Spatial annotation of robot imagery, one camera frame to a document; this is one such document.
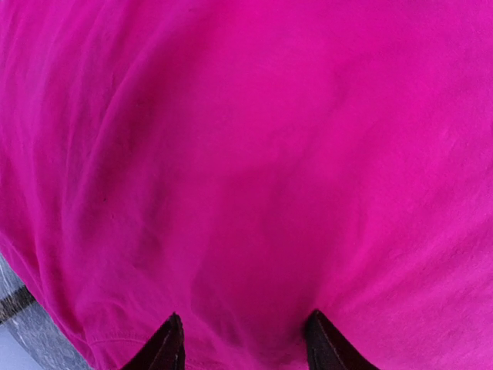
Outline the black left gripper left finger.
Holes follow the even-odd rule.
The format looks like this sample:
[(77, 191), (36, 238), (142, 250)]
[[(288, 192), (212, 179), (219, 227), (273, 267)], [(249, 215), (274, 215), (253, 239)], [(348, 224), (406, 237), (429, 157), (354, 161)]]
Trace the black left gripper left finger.
[(122, 370), (184, 370), (183, 323), (173, 313)]

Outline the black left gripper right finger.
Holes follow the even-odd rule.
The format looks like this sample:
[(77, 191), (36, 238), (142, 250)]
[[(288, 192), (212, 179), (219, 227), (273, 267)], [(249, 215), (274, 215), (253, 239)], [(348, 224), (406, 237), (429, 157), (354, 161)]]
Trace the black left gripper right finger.
[(318, 309), (306, 321), (306, 345), (310, 370), (377, 370)]

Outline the magenta t-shirt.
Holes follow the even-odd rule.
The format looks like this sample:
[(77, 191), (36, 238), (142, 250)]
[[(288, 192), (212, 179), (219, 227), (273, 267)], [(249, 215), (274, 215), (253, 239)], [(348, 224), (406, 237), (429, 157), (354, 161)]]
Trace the magenta t-shirt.
[(96, 369), (490, 369), (492, 3), (3, 1), (1, 252)]

